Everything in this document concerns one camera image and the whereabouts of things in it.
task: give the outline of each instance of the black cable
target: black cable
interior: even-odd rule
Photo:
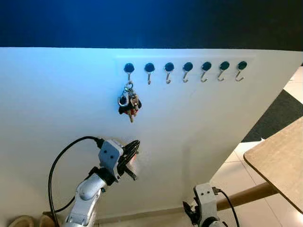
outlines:
[[[48,175],[48,200],[49,200],[49,206],[51,208],[51,213],[55,222],[55,226],[59,227],[59,223],[58,223],[58,219],[56,216],[56,210],[53,207],[53,195],[52,195],[52,178],[53,178],[53,171],[55,169],[55,166],[57,164],[57,162],[59,161],[59,159],[61,158],[61,156],[69,149],[71,148],[73,145],[75,145],[76,143],[82,141],[82,140],[86,140],[86,139],[90,139],[90,140],[94,140],[97,143],[97,146],[99,147],[99,143],[100,143],[100,139],[98,139],[97,137],[93,137],[93,136],[85,136],[82,138],[79,138],[77,140],[75,140],[74,142],[70,143],[66,148],[64,148],[60,154],[56,157],[55,161],[52,164],[51,170],[49,172]],[[72,202],[73,202],[74,198],[67,204],[65,205],[63,208],[59,209],[64,210],[66,207],[68,207]]]
[[[237,227],[240,227],[239,221],[238,221],[238,217],[237,217],[237,214],[236,214],[236,211],[235,211],[235,209],[234,209],[234,207],[233,207],[231,201],[229,200],[228,196],[227,196],[227,195],[225,194],[225,192],[223,192],[221,189],[218,189],[218,191],[221,192],[221,193],[226,197],[226,199],[227,199],[227,201],[228,201],[228,203],[229,203],[229,205],[230,205],[230,207],[231,207],[231,209],[232,209],[233,215],[234,215],[234,217],[235,217],[235,219],[236,219]]]

